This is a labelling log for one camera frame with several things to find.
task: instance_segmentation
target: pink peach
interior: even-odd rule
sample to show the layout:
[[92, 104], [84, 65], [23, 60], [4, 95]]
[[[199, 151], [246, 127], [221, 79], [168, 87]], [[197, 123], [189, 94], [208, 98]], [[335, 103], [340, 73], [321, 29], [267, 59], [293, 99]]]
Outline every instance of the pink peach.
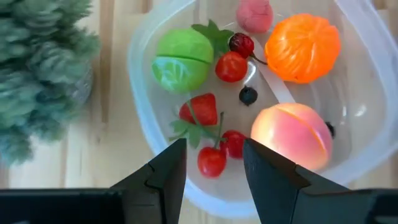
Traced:
[[333, 140], [316, 111], [298, 103], [282, 103], [262, 110], [251, 138], [309, 170], [325, 167]]
[[249, 33], [265, 33], [272, 25], [274, 13], [269, 0], [241, 0], [236, 11], [238, 24]]

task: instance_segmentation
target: plastic container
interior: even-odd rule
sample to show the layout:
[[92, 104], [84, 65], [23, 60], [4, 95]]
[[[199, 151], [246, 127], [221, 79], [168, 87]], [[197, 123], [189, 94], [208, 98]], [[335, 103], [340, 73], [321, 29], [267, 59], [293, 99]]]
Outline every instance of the plastic container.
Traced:
[[[283, 94], [267, 84], [254, 62], [249, 63], [244, 82], [231, 86], [210, 75], [190, 95], [168, 93], [152, 76], [151, 63], [163, 34], [194, 23], [206, 24], [209, 18], [220, 27], [238, 31], [235, 23], [238, 3], [238, 0], [170, 0], [150, 12], [132, 37], [128, 58], [131, 85], [144, 134], [155, 154], [170, 144], [167, 138], [173, 133], [169, 123], [191, 96], [214, 93], [218, 110], [226, 113], [224, 128], [238, 129], [247, 135], [261, 109], [289, 99], [289, 95], [281, 99]], [[271, 0], [271, 6], [274, 24], [292, 14], [306, 12], [328, 18], [340, 31], [342, 52], [329, 75], [311, 85], [286, 83], [284, 86], [294, 101], [316, 109], [325, 121], [335, 126], [333, 160], [319, 173], [346, 185], [382, 163], [398, 148], [397, 46], [370, 1]], [[256, 38], [264, 46], [267, 35]], [[270, 71], [265, 73], [275, 77]], [[251, 107], [237, 100], [244, 84], [259, 92], [258, 101]], [[198, 150], [188, 149], [185, 196], [220, 217], [256, 215], [243, 162], [229, 159], [220, 179], [208, 180], [197, 169], [197, 155]]]

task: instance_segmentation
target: toy peach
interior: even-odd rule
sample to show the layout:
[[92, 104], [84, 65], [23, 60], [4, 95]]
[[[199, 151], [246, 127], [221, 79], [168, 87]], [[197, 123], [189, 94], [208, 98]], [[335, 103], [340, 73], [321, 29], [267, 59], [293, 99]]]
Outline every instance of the toy peach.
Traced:
[[236, 20], [246, 32], [265, 33], [272, 25], [274, 13], [269, 0], [241, 0]]
[[262, 110], [252, 126], [251, 138], [309, 170], [325, 167], [333, 147], [322, 118], [298, 103]]

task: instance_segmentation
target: wooden table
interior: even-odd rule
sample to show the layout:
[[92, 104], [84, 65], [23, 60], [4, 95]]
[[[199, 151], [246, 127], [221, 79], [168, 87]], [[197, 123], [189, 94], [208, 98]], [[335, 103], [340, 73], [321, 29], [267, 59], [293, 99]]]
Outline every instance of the wooden table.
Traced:
[[[99, 33], [103, 49], [94, 63], [96, 82], [81, 118], [68, 136], [53, 145], [37, 145], [35, 159], [11, 170], [0, 169], [0, 187], [109, 187], [152, 158], [134, 107], [126, 55], [134, 28], [161, 0], [94, 0], [93, 15], [82, 25]], [[398, 34], [396, 0], [375, 0], [391, 30]], [[398, 187], [398, 157], [353, 183], [353, 187]], [[212, 217], [184, 200], [180, 223], [259, 223]]]

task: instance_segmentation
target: cherry stem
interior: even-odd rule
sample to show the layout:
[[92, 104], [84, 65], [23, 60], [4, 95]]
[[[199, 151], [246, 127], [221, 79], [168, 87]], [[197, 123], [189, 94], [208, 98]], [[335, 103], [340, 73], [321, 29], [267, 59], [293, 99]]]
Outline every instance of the cherry stem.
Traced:
[[263, 65], [268, 65], [267, 62], [263, 62], [262, 60], [258, 59], [254, 54], [251, 54], [250, 56], [251, 56], [252, 58], [254, 58], [256, 61], [262, 63]]
[[192, 118], [195, 121], [196, 125], [209, 137], [209, 138], [213, 138], [216, 139], [217, 141], [226, 141], [226, 139], [220, 139], [219, 136], [215, 136], [212, 132], [208, 131], [206, 128], [203, 127], [203, 125], [201, 125], [201, 123], [199, 122], [196, 114], [193, 111], [192, 105], [191, 105], [191, 100], [187, 101], [187, 105], [188, 105], [188, 109], [192, 114]]
[[218, 146], [218, 143], [220, 143], [220, 139], [221, 139], [221, 130], [223, 128], [223, 121], [224, 121], [224, 112], [220, 113], [220, 126], [218, 128], [218, 139], [216, 140], [215, 144], [214, 144], [214, 148], [216, 149]]

